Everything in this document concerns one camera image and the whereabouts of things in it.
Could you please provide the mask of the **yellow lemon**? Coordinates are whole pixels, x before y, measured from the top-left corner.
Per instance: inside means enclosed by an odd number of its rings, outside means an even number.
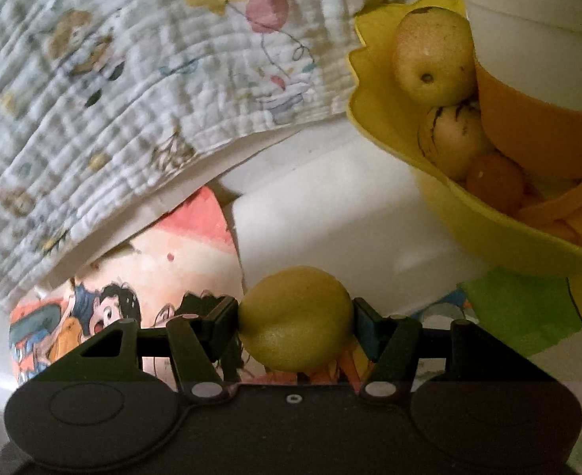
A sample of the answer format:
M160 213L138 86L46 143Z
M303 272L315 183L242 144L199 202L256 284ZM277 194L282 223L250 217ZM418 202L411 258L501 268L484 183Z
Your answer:
M270 370L306 372L335 360L347 345L352 299L335 277L295 266L262 279L238 306L238 335Z

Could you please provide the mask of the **anime posters mat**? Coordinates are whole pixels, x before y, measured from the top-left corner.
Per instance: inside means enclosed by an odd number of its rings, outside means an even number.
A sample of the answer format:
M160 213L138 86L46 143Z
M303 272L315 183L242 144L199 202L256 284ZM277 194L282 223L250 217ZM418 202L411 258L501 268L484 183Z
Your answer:
M241 303L248 291L226 218L214 193L203 188L58 289L17 304L9 329L13 374L19 384L28 382L120 319L162 327L186 294L231 296ZM321 368L270 370L237 336L215 368L227 382L359 389L372 365L350 334L339 356Z

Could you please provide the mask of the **red tomato in bowl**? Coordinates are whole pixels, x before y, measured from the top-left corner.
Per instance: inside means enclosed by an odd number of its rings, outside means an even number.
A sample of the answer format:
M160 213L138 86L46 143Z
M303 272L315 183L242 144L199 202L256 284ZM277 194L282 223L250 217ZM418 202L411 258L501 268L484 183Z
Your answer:
M520 166L502 153L482 153L468 169L466 190L484 204L512 216L521 207L525 177Z

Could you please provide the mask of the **striped pepino in bowl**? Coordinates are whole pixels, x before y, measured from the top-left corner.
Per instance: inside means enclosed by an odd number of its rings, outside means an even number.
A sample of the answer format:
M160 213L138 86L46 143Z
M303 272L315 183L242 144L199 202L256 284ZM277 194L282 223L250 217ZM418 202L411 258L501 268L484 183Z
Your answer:
M495 149L483 131L480 109L466 103L430 109L417 142L423 157L454 181L466 178L476 157Z

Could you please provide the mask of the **yellow plastic bowl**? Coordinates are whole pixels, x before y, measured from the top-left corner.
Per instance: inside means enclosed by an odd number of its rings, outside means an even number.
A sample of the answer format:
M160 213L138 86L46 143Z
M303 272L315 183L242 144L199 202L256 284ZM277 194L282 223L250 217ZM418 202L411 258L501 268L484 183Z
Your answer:
M411 14L466 17L463 0L390 3L356 16L361 46L348 65L348 117L376 146L413 168L424 201L469 254L524 275L582 271L582 178L545 198L523 167L485 140L480 102L425 106L398 86L393 53Z

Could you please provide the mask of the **white patterned quilt right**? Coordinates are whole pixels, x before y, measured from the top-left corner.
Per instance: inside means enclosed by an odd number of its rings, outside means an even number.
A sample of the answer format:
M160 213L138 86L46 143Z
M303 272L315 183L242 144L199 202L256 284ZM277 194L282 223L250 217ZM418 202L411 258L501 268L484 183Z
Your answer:
M237 139L340 114L386 0L0 0L0 306Z

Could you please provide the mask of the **yellow apple in bowl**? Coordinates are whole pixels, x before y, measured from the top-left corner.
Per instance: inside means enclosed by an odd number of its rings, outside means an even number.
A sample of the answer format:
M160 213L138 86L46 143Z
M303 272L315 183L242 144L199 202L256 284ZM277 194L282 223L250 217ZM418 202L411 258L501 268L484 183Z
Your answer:
M409 12L392 50L395 81L417 104L457 105L475 92L475 45L462 15L438 6Z

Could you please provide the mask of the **white orange cup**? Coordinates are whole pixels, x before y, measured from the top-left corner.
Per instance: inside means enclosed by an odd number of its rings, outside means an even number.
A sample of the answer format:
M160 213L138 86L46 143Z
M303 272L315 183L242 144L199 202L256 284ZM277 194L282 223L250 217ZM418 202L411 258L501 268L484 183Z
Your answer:
M546 179L582 178L582 0L464 0L482 123Z

